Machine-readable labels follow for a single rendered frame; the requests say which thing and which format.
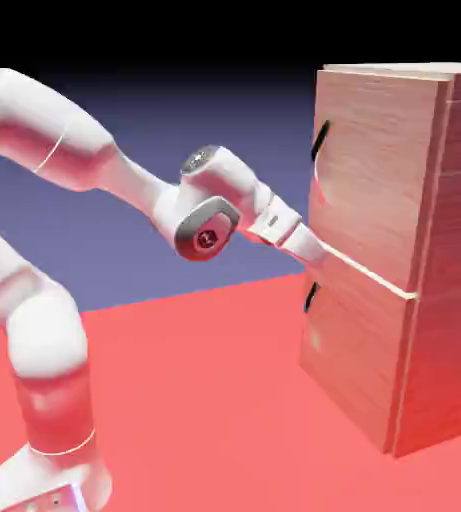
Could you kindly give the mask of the light wood cabinet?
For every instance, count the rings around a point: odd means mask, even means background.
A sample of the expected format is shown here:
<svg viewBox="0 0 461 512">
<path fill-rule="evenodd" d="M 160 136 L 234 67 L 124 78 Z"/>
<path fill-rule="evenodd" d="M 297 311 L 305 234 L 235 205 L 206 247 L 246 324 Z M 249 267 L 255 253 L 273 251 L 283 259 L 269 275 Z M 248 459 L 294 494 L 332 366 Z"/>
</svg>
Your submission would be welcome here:
<svg viewBox="0 0 461 512">
<path fill-rule="evenodd" d="M 386 452 L 402 457 L 461 435 L 461 63 L 330 64 L 323 69 L 328 66 L 442 73 L 452 80 L 419 216 L 414 288 L 405 292 L 415 296 L 415 304 L 406 327 L 392 445 Z M 327 256 L 402 291 L 327 247 Z"/>
</svg>

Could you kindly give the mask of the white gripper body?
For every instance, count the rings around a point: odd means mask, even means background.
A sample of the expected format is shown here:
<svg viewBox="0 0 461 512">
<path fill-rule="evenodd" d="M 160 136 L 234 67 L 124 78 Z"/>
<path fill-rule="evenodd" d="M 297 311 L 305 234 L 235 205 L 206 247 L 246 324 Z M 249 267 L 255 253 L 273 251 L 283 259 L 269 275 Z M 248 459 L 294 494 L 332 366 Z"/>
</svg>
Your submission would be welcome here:
<svg viewBox="0 0 461 512">
<path fill-rule="evenodd" d="M 327 254 L 321 241 L 304 223 L 294 228 L 279 250 L 307 266 L 319 266 Z"/>
</svg>

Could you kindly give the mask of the small wood cabinet door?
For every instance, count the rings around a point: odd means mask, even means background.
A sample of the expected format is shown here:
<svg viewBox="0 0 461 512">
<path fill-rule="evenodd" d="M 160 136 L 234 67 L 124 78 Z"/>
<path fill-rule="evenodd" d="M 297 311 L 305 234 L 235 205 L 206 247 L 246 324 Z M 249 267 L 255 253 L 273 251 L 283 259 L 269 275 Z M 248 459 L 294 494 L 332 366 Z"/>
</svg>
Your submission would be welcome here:
<svg viewBox="0 0 461 512">
<path fill-rule="evenodd" d="M 389 452 L 415 296 L 333 255 L 307 269 L 306 292 L 314 281 L 319 290 L 309 316 L 320 350 L 303 333 L 301 365 L 381 452 Z"/>
</svg>

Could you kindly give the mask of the large wood cabinet door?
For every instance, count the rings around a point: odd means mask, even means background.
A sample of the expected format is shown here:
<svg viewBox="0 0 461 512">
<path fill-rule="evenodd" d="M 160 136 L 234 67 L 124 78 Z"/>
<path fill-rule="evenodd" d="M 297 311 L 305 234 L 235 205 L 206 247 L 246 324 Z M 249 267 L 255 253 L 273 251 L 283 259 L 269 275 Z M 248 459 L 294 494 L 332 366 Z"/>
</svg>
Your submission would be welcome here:
<svg viewBox="0 0 461 512">
<path fill-rule="evenodd" d="M 431 72 L 328 66 L 316 83 L 310 221 L 331 248 L 404 292 L 420 260 L 419 216 L 452 80 Z"/>
</svg>

